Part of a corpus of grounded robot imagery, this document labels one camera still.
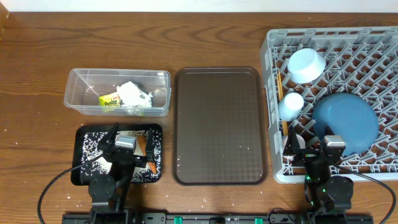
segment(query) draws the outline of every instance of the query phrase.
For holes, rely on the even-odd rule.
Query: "wood grain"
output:
[[[303,210],[303,185],[278,184],[270,160],[261,185],[178,185],[172,178],[173,102],[164,118],[83,116],[63,105],[69,71],[136,68],[168,70],[174,77],[183,67],[250,66],[261,72],[259,49],[270,29],[396,25],[398,14],[12,13],[0,44],[0,223],[38,223],[40,193],[70,168],[76,130],[116,121],[158,123],[164,132],[162,178],[133,185],[131,206],[180,213]],[[47,223],[91,208],[87,187],[72,185],[69,176],[44,198]],[[387,184],[398,192],[397,181]],[[370,213],[376,223],[391,206],[389,192],[376,184],[355,183],[354,192],[351,213]],[[389,223],[397,222],[395,212]]]

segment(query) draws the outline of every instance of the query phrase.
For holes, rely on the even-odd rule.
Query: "white wall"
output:
[[[9,11],[398,12],[398,0],[0,0]]]

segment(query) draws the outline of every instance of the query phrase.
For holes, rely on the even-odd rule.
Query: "gray dish rack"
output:
[[[313,48],[326,59],[319,78],[304,84],[290,80],[289,57],[302,48]],[[282,121],[279,119],[276,75],[280,71],[284,93],[300,93],[302,114],[288,123],[313,147],[316,137],[312,119],[315,105],[334,93],[351,93],[366,100],[379,118],[379,135],[362,154],[342,157],[341,166],[378,180],[398,179],[398,27],[350,27],[270,30],[261,47],[261,67],[269,116],[272,173],[281,184],[304,182],[303,167],[283,156]],[[365,181],[353,174],[332,174]]]

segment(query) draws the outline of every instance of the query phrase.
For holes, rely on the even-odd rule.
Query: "black tray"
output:
[[[108,132],[114,124],[110,125],[90,125],[90,126],[82,126],[76,132],[75,138],[75,150],[73,152],[73,162],[72,167],[78,166],[82,163],[81,159],[83,157],[83,142],[85,140],[86,134],[91,138],[96,138],[100,140],[102,133]],[[137,174],[136,177],[142,176],[142,178],[137,178],[132,180],[132,184],[134,183],[153,183],[160,179],[162,175],[162,127],[158,124],[120,124],[118,131],[144,131],[145,133],[148,130],[154,131],[154,144],[157,146],[159,152],[155,154],[155,162],[157,166],[157,174],[152,175],[153,173],[150,170],[140,170],[140,174]],[[74,185],[88,185],[90,181],[95,175],[100,173],[104,173],[103,170],[93,169],[95,168],[97,163],[89,164],[85,167],[82,167],[77,170],[73,170],[71,174],[71,181]]]
[[[175,78],[173,176],[182,185],[254,185],[267,177],[260,75],[184,68]]]

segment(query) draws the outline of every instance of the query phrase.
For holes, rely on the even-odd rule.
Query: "yellow package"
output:
[[[108,95],[98,97],[99,105],[100,106],[120,106],[120,97],[119,93],[111,93]],[[112,111],[113,109],[103,109],[104,112]]]

